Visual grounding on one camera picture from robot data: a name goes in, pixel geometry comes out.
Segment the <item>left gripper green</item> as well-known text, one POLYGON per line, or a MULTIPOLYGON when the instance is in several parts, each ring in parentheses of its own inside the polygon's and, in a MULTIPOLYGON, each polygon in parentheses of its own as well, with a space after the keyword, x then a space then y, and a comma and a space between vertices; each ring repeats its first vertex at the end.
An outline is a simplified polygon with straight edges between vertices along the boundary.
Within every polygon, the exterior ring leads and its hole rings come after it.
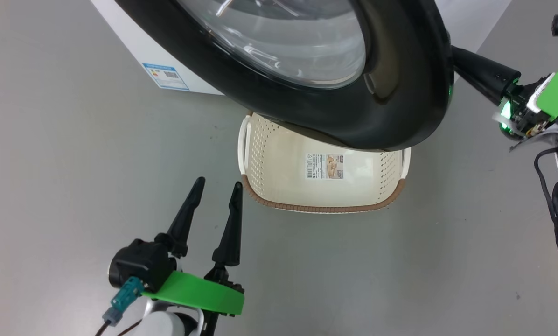
MULTIPOLYGON (((173 219, 167 232, 155 236, 155 242, 163 244, 175 258, 188 253, 187 241, 195 210, 200 205, 206 178, 196 179, 186 200, 173 219)), ((241 261, 241 238, 243 219, 243 185, 236 182, 230 197, 229 216, 219 246, 213 252, 214 266, 207 278, 190 273, 173 271, 165 281, 151 281, 143 276, 143 295, 178 306, 199 308, 203 311, 226 315, 241 315, 245 302, 243 292, 232 287, 226 266, 238 266, 241 261)))

